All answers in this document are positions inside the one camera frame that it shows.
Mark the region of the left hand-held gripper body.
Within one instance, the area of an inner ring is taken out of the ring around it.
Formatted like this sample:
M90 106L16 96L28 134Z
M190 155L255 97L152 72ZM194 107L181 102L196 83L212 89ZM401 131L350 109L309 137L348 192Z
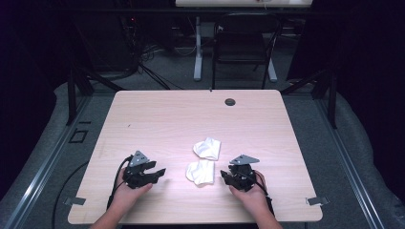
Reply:
M151 161L146 155L144 155L141 151L136 151L135 154L132 156L128 166L125 168L123 173L123 180L127 183L127 185L132 188L140 188L146 184L148 184L148 174L140 173L140 164L146 163Z

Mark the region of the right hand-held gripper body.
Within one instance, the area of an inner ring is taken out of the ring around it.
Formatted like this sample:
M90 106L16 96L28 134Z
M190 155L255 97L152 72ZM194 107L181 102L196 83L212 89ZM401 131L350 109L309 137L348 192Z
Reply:
M237 156L230 161L228 169L235 180L237 190L247 192L256 183L256 175L251 164L258 162L258 158L246 155Z

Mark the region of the white sock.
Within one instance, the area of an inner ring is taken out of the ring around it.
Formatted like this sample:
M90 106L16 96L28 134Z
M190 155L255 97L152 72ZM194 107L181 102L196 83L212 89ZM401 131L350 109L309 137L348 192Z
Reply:
M215 178L215 162L206 159L191 162L187 166L185 176L195 185L213 184Z
M218 160L221 150L221 141L212 137L207 137L204 141L197 142L193 146L193 152L199 158Z

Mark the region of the person's left hand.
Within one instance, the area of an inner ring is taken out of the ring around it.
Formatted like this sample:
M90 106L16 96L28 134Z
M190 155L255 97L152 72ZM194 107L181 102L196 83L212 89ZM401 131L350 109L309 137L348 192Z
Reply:
M117 188L110 209L126 213L135 205L137 200L142 195L146 194L152 187L153 184L148 183L140 188L132 189L120 178L117 181Z

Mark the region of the person's right hand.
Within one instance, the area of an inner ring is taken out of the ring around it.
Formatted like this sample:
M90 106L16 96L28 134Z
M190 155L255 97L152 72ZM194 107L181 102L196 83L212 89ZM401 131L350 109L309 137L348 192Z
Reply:
M247 192L239 191L232 186L229 187L232 195L235 196L243 204L244 208L250 215L255 206L263 205L265 203L267 204L265 178L258 171L255 172L255 175L258 183L254 184L252 188Z

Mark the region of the white desk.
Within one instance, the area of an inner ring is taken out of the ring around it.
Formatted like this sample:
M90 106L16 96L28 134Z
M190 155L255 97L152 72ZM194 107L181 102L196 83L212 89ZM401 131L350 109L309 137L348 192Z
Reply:
M313 0L176 0L176 7L183 7L187 9L214 9L231 8L238 9L306 9L309 8ZM202 79L203 67L203 50L202 50L202 35L201 35L201 20L196 17L196 60L194 68L194 80L200 81Z

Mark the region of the black folding chair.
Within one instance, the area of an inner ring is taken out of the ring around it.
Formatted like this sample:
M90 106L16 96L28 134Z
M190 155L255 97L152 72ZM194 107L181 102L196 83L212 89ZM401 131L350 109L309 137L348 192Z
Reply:
M231 12L214 24L211 88L216 88L216 65L254 65L265 67L261 88L269 77L268 67L276 39L282 30L281 20L264 12Z

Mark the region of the aluminium floor rail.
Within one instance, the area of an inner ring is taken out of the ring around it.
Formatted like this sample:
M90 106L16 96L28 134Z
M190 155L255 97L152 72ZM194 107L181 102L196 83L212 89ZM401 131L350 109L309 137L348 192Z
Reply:
M0 229L86 229L71 224L72 206L96 144L107 100L84 97L78 115L65 124L65 103L59 102L51 121L17 180L0 201Z
M352 162L352 159L340 134L338 133L338 130L334 129L329 122L326 105L322 100L314 100L314 104L317 107L317 110L320 113L320 116L332 138L332 142L337 149L337 156L339 158L340 164L345 172L347 180L352 187L352 191L357 199L357 202L363 212L366 221L369 224L370 229L386 229L384 223L382 222L375 209L369 192L365 188L364 183Z

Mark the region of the black metal frame stand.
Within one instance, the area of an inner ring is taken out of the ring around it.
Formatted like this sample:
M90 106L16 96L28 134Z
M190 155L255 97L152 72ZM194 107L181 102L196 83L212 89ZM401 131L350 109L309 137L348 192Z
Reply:
M91 71L90 69L85 67L78 67L76 65L72 65L67 80L68 107L69 107L67 126L73 123L78 114L78 109L76 105L76 89L79 89L84 96L91 96L95 92L93 86L90 83L91 79L101 83L102 85L106 86L107 88L115 92L123 91L122 87L102 77L100 74Z
M305 85L314 82L314 88L311 91L313 99L322 99L326 93L328 95L327 118L333 129L336 129L335 112L337 98L337 74L333 70L320 70L308 77L300 79L295 84L283 89L282 95L291 94Z

